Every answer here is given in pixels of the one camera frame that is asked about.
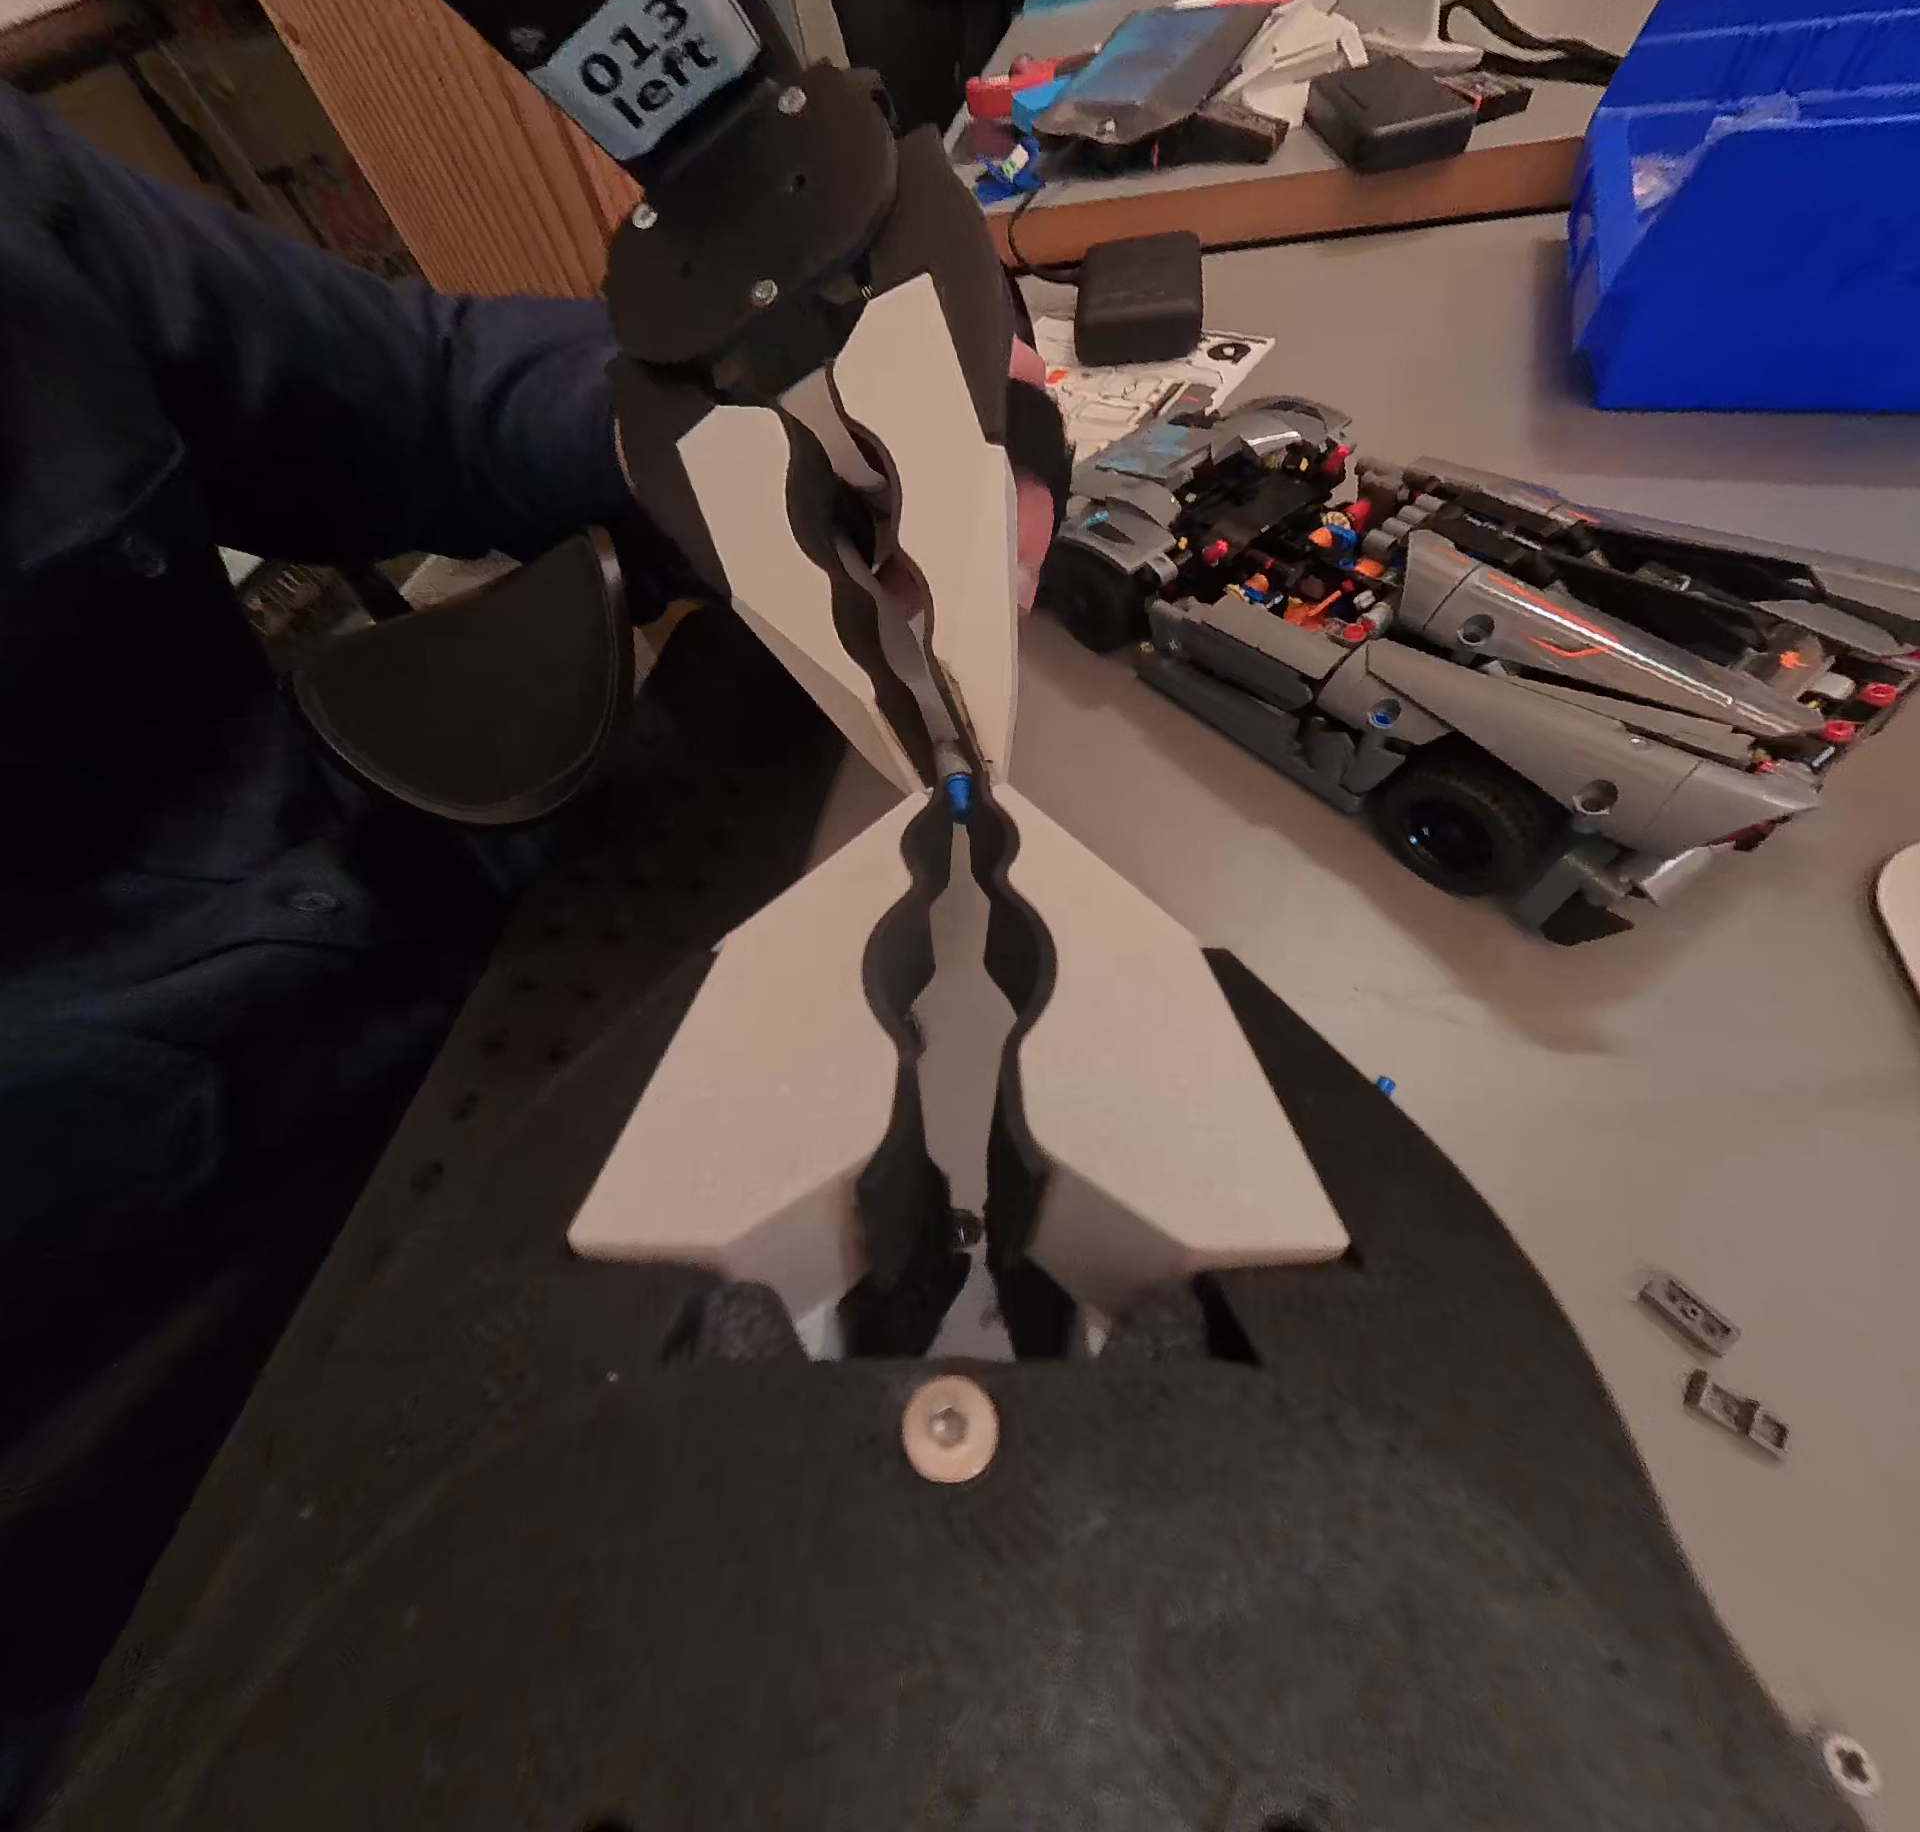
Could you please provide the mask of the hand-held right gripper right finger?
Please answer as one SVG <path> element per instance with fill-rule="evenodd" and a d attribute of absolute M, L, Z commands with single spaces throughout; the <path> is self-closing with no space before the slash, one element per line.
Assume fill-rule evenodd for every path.
<path fill-rule="evenodd" d="M 1204 1275 L 1346 1254 L 1205 946 L 1012 788 L 971 802 L 971 878 L 1012 1009 L 984 1204 L 1012 1354 Z"/>

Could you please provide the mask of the white plastic part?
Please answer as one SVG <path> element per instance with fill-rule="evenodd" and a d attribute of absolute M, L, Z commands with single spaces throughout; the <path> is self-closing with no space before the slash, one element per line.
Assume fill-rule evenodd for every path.
<path fill-rule="evenodd" d="M 1263 23 L 1219 95 L 1292 127 L 1301 122 L 1308 80 L 1375 58 L 1470 73 L 1482 51 L 1443 36 L 1443 0 L 1378 0 L 1365 23 L 1351 23 L 1343 0 L 1291 0 Z"/>

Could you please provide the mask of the scattered small lego pieces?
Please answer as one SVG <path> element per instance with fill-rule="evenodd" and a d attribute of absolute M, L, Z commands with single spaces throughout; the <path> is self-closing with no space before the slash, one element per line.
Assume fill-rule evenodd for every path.
<path fill-rule="evenodd" d="M 1764 1459 L 1787 1460 L 1791 1441 L 1787 1420 L 1762 1396 L 1718 1374 L 1718 1363 L 1740 1345 L 1743 1328 L 1668 1272 L 1650 1272 L 1637 1298 L 1672 1341 L 1695 1352 L 1695 1363 L 1683 1378 L 1683 1408 Z"/>

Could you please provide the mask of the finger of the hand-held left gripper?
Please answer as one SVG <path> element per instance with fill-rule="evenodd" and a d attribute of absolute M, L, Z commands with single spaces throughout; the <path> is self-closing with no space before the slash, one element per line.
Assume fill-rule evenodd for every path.
<path fill-rule="evenodd" d="M 678 442 L 731 609 L 850 748 L 902 795 L 928 795 L 953 735 L 899 667 L 907 618 L 861 541 L 825 448 L 780 408 L 719 404 Z"/>
<path fill-rule="evenodd" d="M 856 459 L 890 475 L 896 544 L 924 583 L 928 657 L 1000 784 L 1020 714 L 1020 492 L 976 411 L 939 283 L 916 275 L 871 297 L 840 352 L 780 408 L 844 484 Z"/>

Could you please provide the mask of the blue storage bin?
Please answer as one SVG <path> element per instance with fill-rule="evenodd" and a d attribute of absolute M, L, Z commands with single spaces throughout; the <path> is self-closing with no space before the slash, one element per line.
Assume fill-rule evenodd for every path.
<path fill-rule="evenodd" d="M 1657 0 L 1588 116 L 1598 408 L 1916 411 L 1916 0 Z"/>

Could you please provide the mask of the wooden cabinet panel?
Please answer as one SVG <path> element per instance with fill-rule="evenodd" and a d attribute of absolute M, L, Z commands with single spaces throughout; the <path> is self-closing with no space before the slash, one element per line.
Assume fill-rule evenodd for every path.
<path fill-rule="evenodd" d="M 257 0 L 438 294 L 599 300 L 636 181 L 444 0 Z"/>

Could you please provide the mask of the grey lego car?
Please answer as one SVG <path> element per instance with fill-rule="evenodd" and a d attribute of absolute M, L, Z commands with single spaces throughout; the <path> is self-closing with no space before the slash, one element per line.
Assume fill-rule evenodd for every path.
<path fill-rule="evenodd" d="M 1916 691 L 1916 572 L 1356 459 L 1291 394 L 1081 451 L 1036 603 L 1551 945 L 1816 810 Z"/>

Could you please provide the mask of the black perforated board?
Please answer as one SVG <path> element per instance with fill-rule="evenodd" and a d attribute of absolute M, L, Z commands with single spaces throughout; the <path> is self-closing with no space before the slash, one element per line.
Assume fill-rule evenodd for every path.
<path fill-rule="evenodd" d="M 658 1653 L 659 1507 L 711 1275 L 565 1232 L 707 945 L 807 857 L 840 741 L 755 634 L 663 637 L 607 780 L 352 1183 L 243 1191 L 206 1268 L 144 1266 L 37 1460 L 86 1644 L 11 1829 L 572 1829 L 633 1787 L 577 1716 Z"/>

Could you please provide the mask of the person's left hand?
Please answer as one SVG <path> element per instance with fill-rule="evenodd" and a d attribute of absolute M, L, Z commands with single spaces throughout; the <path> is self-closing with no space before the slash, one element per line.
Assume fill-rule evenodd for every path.
<path fill-rule="evenodd" d="M 1072 481 L 1072 448 L 1048 386 L 1048 363 L 1022 335 L 1006 363 L 1006 459 L 1017 481 L 1020 609 L 1036 601 L 1036 579 Z"/>

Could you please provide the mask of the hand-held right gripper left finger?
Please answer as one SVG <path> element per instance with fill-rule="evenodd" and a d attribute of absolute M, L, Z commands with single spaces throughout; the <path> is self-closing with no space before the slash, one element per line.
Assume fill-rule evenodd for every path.
<path fill-rule="evenodd" d="M 902 796 L 731 928 L 571 1222 L 582 1258 L 685 1266 L 829 1312 L 850 1354 L 922 1354 L 951 1308 L 916 1002 L 946 795 Z"/>

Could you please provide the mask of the black rectangular case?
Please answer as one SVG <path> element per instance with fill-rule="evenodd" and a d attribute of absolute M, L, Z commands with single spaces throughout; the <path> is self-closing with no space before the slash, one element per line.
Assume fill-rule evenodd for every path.
<path fill-rule="evenodd" d="M 1478 106 L 1428 68 L 1378 58 L 1311 78 L 1301 122 L 1340 166 L 1387 173 L 1464 154 Z"/>

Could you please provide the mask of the white sticker sheet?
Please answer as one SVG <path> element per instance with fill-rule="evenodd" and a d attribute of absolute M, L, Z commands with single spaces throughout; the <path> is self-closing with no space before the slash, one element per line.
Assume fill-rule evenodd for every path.
<path fill-rule="evenodd" d="M 1264 332 L 1205 330 L 1181 357 L 1142 363 L 1083 363 L 1072 349 L 1072 322 L 1036 317 L 1034 345 L 1048 363 L 1048 392 L 1061 415 L 1072 459 L 1081 463 L 1116 446 L 1159 408 L 1181 398 L 1219 411 L 1272 355 Z"/>

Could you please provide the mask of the black power adapter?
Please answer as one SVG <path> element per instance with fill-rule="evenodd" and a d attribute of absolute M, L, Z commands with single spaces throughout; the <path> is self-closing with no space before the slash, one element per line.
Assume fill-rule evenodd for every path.
<path fill-rule="evenodd" d="M 1095 244 L 1078 263 L 1078 366 L 1186 357 L 1204 335 L 1204 240 L 1190 229 Z"/>

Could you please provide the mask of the dark flat device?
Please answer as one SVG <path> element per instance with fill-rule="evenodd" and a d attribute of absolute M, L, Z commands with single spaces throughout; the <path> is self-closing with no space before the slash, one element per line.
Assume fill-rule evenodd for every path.
<path fill-rule="evenodd" d="M 1128 150 L 1181 124 L 1228 80 L 1275 2 L 1204 2 L 1132 13 L 1064 86 L 1034 112 L 1030 133 Z"/>

